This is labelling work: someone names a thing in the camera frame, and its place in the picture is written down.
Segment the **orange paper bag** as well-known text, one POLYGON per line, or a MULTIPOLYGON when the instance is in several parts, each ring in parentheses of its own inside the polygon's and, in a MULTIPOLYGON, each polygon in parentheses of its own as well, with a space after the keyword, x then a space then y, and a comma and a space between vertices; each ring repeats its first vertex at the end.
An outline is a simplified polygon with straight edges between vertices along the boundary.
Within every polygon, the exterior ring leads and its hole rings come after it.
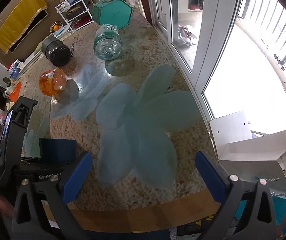
POLYGON ((20 95, 20 90, 22 87, 22 83, 19 82, 16 87, 14 88, 14 90, 11 92, 11 94, 9 95, 9 100, 12 102, 16 102, 19 98, 20 95))

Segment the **white open cardboard box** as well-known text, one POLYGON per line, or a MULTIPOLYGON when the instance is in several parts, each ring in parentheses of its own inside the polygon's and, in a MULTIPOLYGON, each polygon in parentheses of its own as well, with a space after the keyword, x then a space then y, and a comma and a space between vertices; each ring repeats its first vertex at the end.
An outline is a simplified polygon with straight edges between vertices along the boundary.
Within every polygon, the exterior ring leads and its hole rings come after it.
POLYGON ((286 196, 286 131, 253 137, 241 112, 209 122, 217 159, 228 174, 265 179, 274 196, 286 196))

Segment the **fruit bowl with oranges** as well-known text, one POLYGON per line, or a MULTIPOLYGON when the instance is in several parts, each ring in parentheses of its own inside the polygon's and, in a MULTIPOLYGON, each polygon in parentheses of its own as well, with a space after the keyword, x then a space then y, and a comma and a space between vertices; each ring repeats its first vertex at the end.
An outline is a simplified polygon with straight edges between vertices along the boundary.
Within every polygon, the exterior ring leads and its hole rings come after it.
POLYGON ((54 34, 56 33, 59 29, 63 27, 63 23, 60 21, 54 22, 51 27, 50 27, 50 33, 54 34))

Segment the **yellow cloth covered television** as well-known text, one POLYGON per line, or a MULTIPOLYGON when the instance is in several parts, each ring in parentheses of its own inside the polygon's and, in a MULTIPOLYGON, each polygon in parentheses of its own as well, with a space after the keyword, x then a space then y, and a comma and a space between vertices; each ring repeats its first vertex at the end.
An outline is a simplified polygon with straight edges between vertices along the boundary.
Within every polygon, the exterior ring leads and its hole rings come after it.
POLYGON ((32 24, 48 8, 45 0, 21 0, 0 28, 0 48, 7 54, 32 24))

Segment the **teal hexagonal box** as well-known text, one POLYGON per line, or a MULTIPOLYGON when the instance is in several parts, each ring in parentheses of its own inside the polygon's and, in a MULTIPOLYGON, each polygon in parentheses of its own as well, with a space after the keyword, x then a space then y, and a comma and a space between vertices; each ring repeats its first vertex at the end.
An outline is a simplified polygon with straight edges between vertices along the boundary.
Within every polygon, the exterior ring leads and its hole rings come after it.
POLYGON ((95 3, 92 19, 98 25, 112 24, 121 29, 129 25, 133 8, 123 0, 102 0, 95 3))

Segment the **dark blue plastic cup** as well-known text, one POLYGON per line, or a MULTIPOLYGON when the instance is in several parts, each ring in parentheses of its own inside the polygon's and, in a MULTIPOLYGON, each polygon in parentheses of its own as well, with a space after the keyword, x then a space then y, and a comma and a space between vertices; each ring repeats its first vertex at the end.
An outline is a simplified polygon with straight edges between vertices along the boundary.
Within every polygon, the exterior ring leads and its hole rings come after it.
POLYGON ((76 140, 40 138, 40 158, 43 165, 59 165, 76 159, 76 140))

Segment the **black cylindrical jar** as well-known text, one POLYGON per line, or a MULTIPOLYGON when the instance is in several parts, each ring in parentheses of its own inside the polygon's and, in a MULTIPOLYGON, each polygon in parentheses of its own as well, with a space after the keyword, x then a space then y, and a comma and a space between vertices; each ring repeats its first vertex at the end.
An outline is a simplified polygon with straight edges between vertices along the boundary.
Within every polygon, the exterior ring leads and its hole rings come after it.
POLYGON ((66 65, 71 58, 70 49, 58 38, 47 37, 41 46, 43 54, 56 67, 66 65))

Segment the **phone mounted on left gripper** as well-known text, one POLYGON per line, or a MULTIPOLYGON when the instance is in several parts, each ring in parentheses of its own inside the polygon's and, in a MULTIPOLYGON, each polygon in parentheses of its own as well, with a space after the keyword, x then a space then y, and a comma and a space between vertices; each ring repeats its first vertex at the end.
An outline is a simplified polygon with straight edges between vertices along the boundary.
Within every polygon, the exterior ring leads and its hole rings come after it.
POLYGON ((5 119, 3 131, 2 131, 2 136, 1 136, 1 140, 0 140, 0 158, 4 157, 5 147, 6 147, 6 144, 7 144, 6 140, 7 140, 7 137, 8 137, 10 123, 11 123, 11 120, 12 120, 12 113, 13 113, 13 110, 10 110, 8 112, 8 114, 7 114, 6 119, 5 119))

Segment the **orange plastic cup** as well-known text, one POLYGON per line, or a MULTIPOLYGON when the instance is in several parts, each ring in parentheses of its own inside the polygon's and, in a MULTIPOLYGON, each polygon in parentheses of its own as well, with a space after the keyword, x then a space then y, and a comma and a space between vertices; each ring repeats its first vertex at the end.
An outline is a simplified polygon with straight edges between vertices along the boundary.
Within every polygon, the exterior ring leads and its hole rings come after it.
POLYGON ((47 70, 39 78, 39 89, 46 96, 63 91, 65 86, 66 75, 60 68, 47 70))

